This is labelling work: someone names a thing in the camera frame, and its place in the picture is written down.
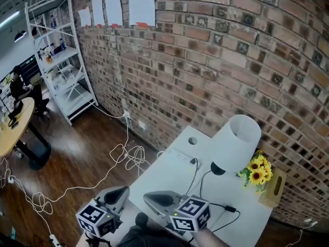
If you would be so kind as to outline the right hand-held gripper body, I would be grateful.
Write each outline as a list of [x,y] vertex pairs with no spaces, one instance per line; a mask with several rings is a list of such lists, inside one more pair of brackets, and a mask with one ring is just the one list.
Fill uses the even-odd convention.
[[195,233],[210,219],[210,203],[197,196],[190,196],[169,215],[176,231]]

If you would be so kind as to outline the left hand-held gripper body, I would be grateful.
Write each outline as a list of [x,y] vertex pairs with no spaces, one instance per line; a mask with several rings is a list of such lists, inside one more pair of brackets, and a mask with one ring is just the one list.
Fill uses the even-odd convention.
[[118,215],[107,208],[100,208],[95,201],[82,206],[76,213],[76,218],[83,230],[98,238],[114,233],[121,226]]

